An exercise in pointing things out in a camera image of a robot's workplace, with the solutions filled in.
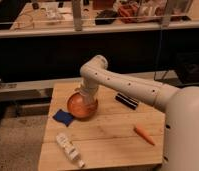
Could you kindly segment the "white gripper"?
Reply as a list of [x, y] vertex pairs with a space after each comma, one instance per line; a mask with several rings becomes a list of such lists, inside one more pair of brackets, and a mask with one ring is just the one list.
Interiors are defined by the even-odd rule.
[[83, 84], [81, 84], [79, 87], [79, 93], [82, 96], [85, 105], [92, 105], [96, 103], [97, 91], [98, 91], [97, 87], [87, 87]]

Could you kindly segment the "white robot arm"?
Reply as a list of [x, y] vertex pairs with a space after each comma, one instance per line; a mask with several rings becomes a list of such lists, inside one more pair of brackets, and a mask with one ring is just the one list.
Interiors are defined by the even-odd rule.
[[97, 55], [80, 69], [81, 89], [97, 91], [99, 85], [121, 92], [165, 114], [160, 171], [199, 171], [199, 87], [177, 88], [154, 80], [107, 70], [105, 57]]

